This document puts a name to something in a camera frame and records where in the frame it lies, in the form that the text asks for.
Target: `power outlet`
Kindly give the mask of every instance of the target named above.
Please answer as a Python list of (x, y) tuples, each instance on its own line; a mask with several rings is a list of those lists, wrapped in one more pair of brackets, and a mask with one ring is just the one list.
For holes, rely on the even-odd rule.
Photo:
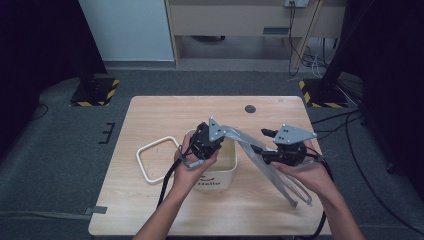
[(284, 7), (292, 7), (294, 5), (297, 8), (305, 8), (308, 6), (309, 0), (285, 0)]

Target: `black bracket mark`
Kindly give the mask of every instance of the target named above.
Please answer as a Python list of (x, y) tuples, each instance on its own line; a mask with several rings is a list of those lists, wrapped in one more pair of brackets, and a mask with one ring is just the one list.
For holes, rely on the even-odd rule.
[(107, 134), (106, 141), (99, 142), (99, 144), (108, 144), (110, 140), (110, 136), (112, 135), (113, 129), (115, 128), (115, 123), (106, 123), (106, 125), (111, 126), (109, 131), (103, 131), (103, 134)]

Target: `table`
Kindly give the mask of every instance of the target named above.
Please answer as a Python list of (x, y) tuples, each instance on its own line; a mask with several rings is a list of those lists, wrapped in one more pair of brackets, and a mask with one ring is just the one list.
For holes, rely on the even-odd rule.
[[(247, 113), (246, 105), (256, 112)], [(165, 136), (180, 143), (185, 133), (213, 116), (220, 125), (238, 128), (273, 146), (260, 129), (278, 130), (283, 123), (312, 131), (303, 101), (289, 96), (137, 96), (131, 100), (93, 213), (94, 236), (134, 235), (156, 208), (162, 184), (149, 185), (138, 166), (136, 151)], [(314, 139), (315, 148), (320, 151)], [(173, 162), (175, 144), (165, 142), (142, 155), (149, 177), (163, 176)], [(312, 234), (322, 205), (314, 193), (312, 206), (296, 208), (268, 181), (236, 144), (238, 166), (226, 190), (193, 189), (169, 232), (172, 236), (261, 236)], [(326, 224), (322, 234), (330, 234)]]
[(282, 0), (166, 0), (168, 24), (178, 66), (184, 36), (282, 37), (298, 68), (310, 37), (340, 36), (346, 0), (310, 0), (296, 8), (289, 43), (291, 8)]

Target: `white wall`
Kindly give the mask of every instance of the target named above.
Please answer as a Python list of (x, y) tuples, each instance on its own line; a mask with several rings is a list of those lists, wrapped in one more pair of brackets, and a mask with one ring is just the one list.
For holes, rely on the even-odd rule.
[(162, 0), (79, 0), (104, 61), (174, 61)]

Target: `human arm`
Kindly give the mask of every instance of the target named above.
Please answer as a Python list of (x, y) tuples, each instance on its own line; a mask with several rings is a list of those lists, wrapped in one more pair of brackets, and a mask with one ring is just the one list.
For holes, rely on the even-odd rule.
[[(314, 154), (314, 150), (311, 150), (313, 149), (311, 141), (305, 141), (305, 145), (309, 148), (308, 153)], [(327, 215), (334, 239), (365, 239), (343, 196), (322, 164), (314, 162), (296, 167), (278, 162), (271, 164), (280, 172), (295, 177), (317, 194)]]
[[(186, 135), (184, 137), (182, 152), (185, 152), (188, 148), (190, 137), (191, 135)], [(180, 152), (176, 151), (174, 161), (177, 160), (179, 156)], [(216, 162), (217, 156), (218, 151), (216, 151), (210, 159), (194, 169), (189, 169), (184, 164), (180, 164), (175, 169), (174, 183), (168, 195), (133, 239), (165, 239), (185, 198), (200, 179), (203, 172)], [(190, 154), (187, 156), (187, 160), (194, 161), (196, 157)]]

